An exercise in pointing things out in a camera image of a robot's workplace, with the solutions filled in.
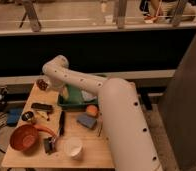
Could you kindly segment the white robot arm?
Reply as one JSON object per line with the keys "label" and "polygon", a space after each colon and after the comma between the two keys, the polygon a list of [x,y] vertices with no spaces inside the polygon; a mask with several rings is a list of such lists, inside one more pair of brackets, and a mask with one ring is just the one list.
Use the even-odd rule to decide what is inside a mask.
{"label": "white robot arm", "polygon": [[135,84],[73,71],[68,66],[68,60],[58,55],[43,65],[42,72],[59,92],[63,84],[69,84],[98,97],[115,170],[163,171]]}

